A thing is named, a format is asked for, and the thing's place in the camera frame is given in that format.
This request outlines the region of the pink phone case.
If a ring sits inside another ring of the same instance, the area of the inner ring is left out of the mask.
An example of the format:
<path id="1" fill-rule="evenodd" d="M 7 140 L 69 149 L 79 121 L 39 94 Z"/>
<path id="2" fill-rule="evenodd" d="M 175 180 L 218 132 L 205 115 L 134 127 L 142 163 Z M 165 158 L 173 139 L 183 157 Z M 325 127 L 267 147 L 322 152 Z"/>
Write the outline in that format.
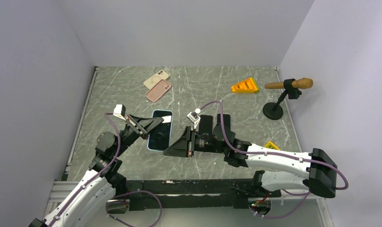
<path id="1" fill-rule="evenodd" d="M 158 81 L 146 94 L 145 96 L 151 102 L 157 102 L 165 93 L 167 93 L 172 88 L 172 85 L 164 79 Z"/>

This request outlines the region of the black phone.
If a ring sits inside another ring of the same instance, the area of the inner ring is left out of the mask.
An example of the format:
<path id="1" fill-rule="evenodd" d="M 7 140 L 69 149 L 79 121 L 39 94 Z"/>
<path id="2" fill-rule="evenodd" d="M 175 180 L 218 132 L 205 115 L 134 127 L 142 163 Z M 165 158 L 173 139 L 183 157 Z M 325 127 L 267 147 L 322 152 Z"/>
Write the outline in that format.
<path id="1" fill-rule="evenodd" d="M 221 114 L 217 114 L 217 125 L 221 124 Z M 229 114 L 223 114 L 223 123 L 226 130 L 231 130 L 231 116 Z"/>

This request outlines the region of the beige phone case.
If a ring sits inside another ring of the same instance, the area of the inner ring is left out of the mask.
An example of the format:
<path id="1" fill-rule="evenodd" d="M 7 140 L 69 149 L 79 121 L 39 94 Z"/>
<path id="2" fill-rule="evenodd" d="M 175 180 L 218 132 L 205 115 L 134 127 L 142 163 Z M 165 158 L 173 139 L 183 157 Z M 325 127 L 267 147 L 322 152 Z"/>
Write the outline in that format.
<path id="1" fill-rule="evenodd" d="M 146 79 L 143 84 L 148 88 L 151 89 L 153 86 L 155 86 L 160 80 L 164 79 L 167 80 L 169 78 L 169 74 L 163 70 L 158 71 L 150 78 Z"/>

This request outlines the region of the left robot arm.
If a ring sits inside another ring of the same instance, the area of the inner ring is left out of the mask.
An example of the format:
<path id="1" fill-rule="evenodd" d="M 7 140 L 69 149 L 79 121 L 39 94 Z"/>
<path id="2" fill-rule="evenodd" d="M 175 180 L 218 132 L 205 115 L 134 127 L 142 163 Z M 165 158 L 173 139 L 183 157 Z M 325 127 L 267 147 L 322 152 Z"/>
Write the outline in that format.
<path id="1" fill-rule="evenodd" d="M 113 124 L 114 133 L 99 135 L 95 156 L 83 178 L 59 206 L 44 218 L 35 218 L 31 227 L 83 227 L 110 199 L 125 195 L 126 178 L 117 172 L 122 164 L 118 157 L 138 138 L 147 139 L 165 120 L 130 114 L 116 117 L 125 120 L 125 128 L 119 131 Z"/>

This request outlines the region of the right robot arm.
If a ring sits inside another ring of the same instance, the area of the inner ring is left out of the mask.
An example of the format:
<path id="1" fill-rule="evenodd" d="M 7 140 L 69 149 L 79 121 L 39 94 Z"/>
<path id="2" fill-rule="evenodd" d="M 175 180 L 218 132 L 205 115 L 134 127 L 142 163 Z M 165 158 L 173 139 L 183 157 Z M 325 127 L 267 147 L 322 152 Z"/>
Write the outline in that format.
<path id="1" fill-rule="evenodd" d="M 288 152 L 239 140 L 228 127 L 217 124 L 210 133 L 186 127 L 183 135 L 163 151 L 165 156 L 192 157 L 194 152 L 220 153 L 233 167 L 256 167 L 251 190 L 256 196 L 278 190 L 308 190 L 316 196 L 335 198 L 337 165 L 322 149 Z"/>

